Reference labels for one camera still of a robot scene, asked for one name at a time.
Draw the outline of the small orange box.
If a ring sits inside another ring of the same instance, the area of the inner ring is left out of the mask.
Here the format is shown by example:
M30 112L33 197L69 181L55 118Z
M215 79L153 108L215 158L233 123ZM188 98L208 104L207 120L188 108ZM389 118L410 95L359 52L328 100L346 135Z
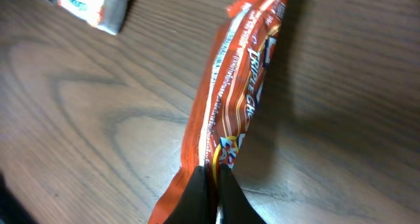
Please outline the small orange box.
M108 34L119 33L129 0L58 0L58 5Z

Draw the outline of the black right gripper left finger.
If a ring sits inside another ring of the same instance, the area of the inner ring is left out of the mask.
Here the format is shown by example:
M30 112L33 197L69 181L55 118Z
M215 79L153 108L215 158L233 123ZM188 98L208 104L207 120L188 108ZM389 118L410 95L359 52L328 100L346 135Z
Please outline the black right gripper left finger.
M210 224L205 169L197 166L175 209L164 224Z

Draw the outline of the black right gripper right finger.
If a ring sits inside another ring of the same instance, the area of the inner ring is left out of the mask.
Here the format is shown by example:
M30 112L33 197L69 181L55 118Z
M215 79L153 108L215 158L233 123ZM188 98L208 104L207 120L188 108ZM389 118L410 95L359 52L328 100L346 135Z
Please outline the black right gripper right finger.
M222 206L222 224L266 224L245 197L232 170L220 165L219 199Z

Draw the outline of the red snack bag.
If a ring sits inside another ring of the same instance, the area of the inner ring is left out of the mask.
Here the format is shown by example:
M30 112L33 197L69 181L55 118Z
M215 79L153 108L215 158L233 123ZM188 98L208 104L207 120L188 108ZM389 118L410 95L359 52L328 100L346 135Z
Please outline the red snack bag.
M204 168L211 219L221 218L220 166L233 168L260 104L287 0L237 0L217 31L184 134L180 169L157 201L149 223L163 223L184 194L193 170Z

